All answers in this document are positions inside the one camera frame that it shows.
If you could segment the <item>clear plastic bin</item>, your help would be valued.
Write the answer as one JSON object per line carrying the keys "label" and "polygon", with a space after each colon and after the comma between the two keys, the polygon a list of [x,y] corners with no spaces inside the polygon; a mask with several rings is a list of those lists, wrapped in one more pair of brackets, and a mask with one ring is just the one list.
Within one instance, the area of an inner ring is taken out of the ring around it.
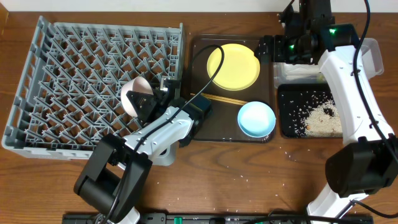
{"label": "clear plastic bin", "polygon": [[[382,62],[382,55],[377,40],[372,38],[365,38],[362,46],[362,60],[363,67],[368,79],[382,75],[384,73],[384,65]],[[283,84],[318,84],[316,79],[298,79],[298,80],[285,80],[280,76],[278,69],[279,62],[274,63],[274,86],[278,88]]]}

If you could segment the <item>green snack wrapper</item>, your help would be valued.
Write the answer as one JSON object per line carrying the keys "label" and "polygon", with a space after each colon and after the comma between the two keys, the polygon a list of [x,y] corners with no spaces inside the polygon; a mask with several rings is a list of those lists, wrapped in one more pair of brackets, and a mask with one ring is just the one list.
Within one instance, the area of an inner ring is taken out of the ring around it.
{"label": "green snack wrapper", "polygon": [[316,81],[317,81],[317,83],[326,83],[327,82],[326,78],[322,74],[317,75]]}

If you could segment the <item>grey plastic dish rack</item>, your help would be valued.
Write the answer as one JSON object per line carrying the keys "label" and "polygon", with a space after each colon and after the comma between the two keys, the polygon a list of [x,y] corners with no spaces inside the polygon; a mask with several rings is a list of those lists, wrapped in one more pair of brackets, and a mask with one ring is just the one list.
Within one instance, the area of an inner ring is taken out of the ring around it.
{"label": "grey plastic dish rack", "polygon": [[183,26],[51,23],[40,17],[2,136],[26,158],[87,159],[107,134],[143,128],[122,107],[136,77],[158,85],[182,77]]}

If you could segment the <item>white round bowl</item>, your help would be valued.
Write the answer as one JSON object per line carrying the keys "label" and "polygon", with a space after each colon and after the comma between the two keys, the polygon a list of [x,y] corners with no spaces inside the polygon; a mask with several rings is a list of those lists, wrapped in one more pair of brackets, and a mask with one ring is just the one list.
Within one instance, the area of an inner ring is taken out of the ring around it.
{"label": "white round bowl", "polygon": [[136,118],[140,110],[140,101],[154,95],[149,82],[143,77],[134,78],[128,81],[121,88],[121,103],[124,111]]}

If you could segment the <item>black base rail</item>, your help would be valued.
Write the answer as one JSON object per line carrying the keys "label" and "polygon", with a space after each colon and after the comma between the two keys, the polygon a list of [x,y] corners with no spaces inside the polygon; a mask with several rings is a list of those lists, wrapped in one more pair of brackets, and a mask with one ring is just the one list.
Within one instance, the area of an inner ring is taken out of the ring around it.
{"label": "black base rail", "polygon": [[[167,215],[164,213],[144,213],[140,215],[138,224],[242,224],[251,220],[259,219],[260,216],[222,216],[222,215]],[[345,216],[344,220],[355,223],[373,224],[373,217],[370,216]],[[102,215],[97,214],[64,214],[62,224],[94,224],[101,223]],[[292,220],[281,219],[271,221],[261,221],[259,223],[271,224],[293,224],[293,223],[330,223],[330,222],[313,222],[310,220]]]}

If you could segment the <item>light blue bowl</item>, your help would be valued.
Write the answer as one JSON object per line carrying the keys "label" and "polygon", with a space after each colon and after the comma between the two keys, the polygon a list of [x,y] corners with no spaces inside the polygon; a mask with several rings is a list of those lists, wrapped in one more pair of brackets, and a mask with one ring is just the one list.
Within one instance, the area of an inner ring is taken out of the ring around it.
{"label": "light blue bowl", "polygon": [[273,132],[276,116],[268,104],[252,101],[239,109],[237,122],[245,135],[252,138],[264,138]]}

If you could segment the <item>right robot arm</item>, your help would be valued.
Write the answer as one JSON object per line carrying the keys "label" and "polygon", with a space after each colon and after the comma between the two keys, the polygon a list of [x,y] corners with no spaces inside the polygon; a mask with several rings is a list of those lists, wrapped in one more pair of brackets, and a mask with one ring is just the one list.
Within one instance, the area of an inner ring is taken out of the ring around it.
{"label": "right robot arm", "polygon": [[300,1],[278,15],[282,35],[259,40],[261,62],[317,65],[340,117],[343,148],[325,164],[326,186],[307,205],[302,223],[344,223],[345,214],[397,177],[397,137],[378,107],[364,69],[365,36],[337,24],[329,1]]}

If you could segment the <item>yellow round plate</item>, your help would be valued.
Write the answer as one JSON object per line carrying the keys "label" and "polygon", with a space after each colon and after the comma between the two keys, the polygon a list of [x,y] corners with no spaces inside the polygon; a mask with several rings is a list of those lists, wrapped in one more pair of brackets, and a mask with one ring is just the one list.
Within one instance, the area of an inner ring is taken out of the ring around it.
{"label": "yellow round plate", "polygon": [[229,91],[250,87],[260,73],[259,60],[254,52],[241,44],[224,44],[223,64],[213,80],[214,84]]}

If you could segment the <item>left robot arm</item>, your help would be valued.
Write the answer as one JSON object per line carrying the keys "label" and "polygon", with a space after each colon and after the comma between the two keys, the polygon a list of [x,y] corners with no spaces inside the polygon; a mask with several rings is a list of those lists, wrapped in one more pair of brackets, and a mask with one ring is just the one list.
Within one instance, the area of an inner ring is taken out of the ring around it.
{"label": "left robot arm", "polygon": [[190,100],[175,98],[176,80],[167,91],[155,91],[142,77],[121,89],[125,112],[148,125],[130,135],[107,134],[96,145],[75,185],[74,192],[99,211],[97,223],[137,223],[135,209],[152,165],[168,166],[175,160],[170,147],[190,144],[211,113],[211,101],[201,93]]}

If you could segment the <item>dark brown serving tray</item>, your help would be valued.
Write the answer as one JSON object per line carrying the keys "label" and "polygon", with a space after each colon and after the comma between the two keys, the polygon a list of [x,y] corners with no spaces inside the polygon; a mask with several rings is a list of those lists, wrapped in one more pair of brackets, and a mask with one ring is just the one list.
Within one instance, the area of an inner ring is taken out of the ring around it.
{"label": "dark brown serving tray", "polygon": [[[190,56],[193,57],[200,49],[207,45],[242,44],[255,50],[260,37],[248,35],[221,35],[202,34],[193,38],[190,47]],[[193,63],[191,72],[187,72],[184,84],[184,95],[192,96],[200,91],[210,79],[206,71],[208,57],[214,49],[205,50]],[[274,78],[271,69],[272,63],[262,62],[258,79],[249,88],[241,91],[224,90],[214,83],[203,91],[203,94],[222,96],[246,102],[260,101],[274,107]],[[240,105],[211,101],[212,112],[204,121],[194,139],[197,141],[226,141],[226,142],[256,142],[265,143],[271,140],[272,135],[264,138],[252,138],[245,135],[237,122]]]}

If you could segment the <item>white paper napkin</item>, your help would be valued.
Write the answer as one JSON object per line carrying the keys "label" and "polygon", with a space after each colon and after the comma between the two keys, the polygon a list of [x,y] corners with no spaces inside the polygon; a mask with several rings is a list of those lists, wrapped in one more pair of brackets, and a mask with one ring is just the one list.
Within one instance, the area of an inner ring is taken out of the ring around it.
{"label": "white paper napkin", "polygon": [[285,80],[298,79],[316,79],[317,75],[322,74],[317,65],[301,65],[301,64],[278,64],[280,76]]}

